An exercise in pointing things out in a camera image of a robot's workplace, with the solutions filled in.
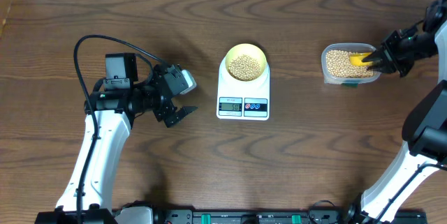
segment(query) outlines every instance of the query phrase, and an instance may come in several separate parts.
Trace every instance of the green terminal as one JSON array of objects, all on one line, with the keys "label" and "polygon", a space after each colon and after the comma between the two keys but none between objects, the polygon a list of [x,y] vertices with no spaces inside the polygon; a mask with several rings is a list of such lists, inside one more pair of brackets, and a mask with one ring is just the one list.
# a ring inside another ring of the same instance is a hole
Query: green terminal
[{"label": "green terminal", "polygon": [[210,214],[202,214],[202,224],[211,224],[211,215]]},{"label": "green terminal", "polygon": [[301,215],[292,215],[292,224],[301,224]]}]

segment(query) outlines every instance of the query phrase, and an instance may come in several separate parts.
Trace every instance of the digital kitchen scale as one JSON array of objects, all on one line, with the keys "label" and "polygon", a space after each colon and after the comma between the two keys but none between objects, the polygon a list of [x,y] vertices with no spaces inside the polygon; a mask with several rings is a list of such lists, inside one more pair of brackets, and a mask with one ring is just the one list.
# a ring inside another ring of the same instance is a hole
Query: digital kitchen scale
[{"label": "digital kitchen scale", "polygon": [[[252,81],[234,78],[228,67],[241,55],[255,58],[261,65],[259,77]],[[267,120],[270,116],[270,67],[261,49],[241,44],[231,48],[219,67],[216,115],[220,119]]]}]

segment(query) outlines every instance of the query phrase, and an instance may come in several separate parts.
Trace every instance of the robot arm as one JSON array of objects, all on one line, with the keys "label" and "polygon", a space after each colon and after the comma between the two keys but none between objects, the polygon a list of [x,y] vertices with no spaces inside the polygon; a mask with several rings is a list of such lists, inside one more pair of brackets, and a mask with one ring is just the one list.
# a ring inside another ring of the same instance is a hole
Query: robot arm
[{"label": "robot arm", "polygon": [[[91,37],[109,38],[99,35]],[[138,81],[136,57],[149,64],[151,73],[144,82],[134,84]],[[110,218],[119,157],[130,135],[135,115],[153,111],[158,121],[164,121],[167,127],[171,127],[197,109],[187,106],[177,110],[171,101],[173,97],[186,94],[196,87],[190,72],[179,66],[170,66],[162,61],[161,65],[152,68],[151,63],[139,54],[119,53],[105,56],[105,70],[106,77],[95,84],[85,103],[85,136],[71,179],[57,202],[56,210],[39,213],[36,223],[79,223],[82,222],[80,216],[86,223],[95,223],[98,214],[102,215],[100,219]],[[104,91],[99,91],[102,84]],[[91,157],[87,159],[94,140],[95,124],[98,126],[96,143]],[[87,172],[79,198],[78,185],[85,169]]]},{"label": "robot arm", "polygon": [[351,206],[351,223],[392,222],[405,199],[428,176],[447,163],[447,0],[427,8],[421,35],[416,25],[394,31],[379,50],[365,58],[383,73],[401,77],[415,60],[439,53],[439,80],[433,91],[410,113],[402,128],[404,143],[381,178]]}]

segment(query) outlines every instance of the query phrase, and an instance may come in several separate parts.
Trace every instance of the scale display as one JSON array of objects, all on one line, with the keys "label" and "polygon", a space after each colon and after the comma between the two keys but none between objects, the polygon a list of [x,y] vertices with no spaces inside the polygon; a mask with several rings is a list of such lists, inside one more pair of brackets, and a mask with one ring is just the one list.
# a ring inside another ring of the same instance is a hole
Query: scale display
[{"label": "scale display", "polygon": [[219,99],[220,116],[242,116],[242,98],[220,98]]},{"label": "scale display", "polygon": [[239,111],[240,110],[240,104],[221,103],[221,110]]}]

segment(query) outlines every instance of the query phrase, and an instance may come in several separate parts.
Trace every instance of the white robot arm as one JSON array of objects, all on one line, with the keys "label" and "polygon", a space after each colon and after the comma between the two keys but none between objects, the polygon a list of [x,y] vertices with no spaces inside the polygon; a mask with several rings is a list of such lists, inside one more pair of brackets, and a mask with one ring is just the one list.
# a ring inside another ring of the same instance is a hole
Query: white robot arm
[{"label": "white robot arm", "polygon": [[416,27],[393,32],[381,48],[365,61],[374,61],[374,69],[405,76],[415,60],[439,53],[438,86],[406,119],[402,129],[404,142],[397,157],[381,178],[360,197],[358,213],[364,218],[354,222],[391,222],[405,199],[447,157],[447,0],[435,1],[427,8],[424,34],[414,35]]},{"label": "white robot arm", "polygon": [[[106,208],[112,212],[112,190],[115,183],[118,161],[124,143],[131,133],[131,124],[125,113],[114,110],[96,111],[99,126],[99,139],[89,162],[84,182],[82,210],[89,208]],[[94,125],[91,115],[85,118],[84,142],[71,175],[70,182],[56,208],[64,211],[76,211],[76,195],[82,168],[91,144]]]}]

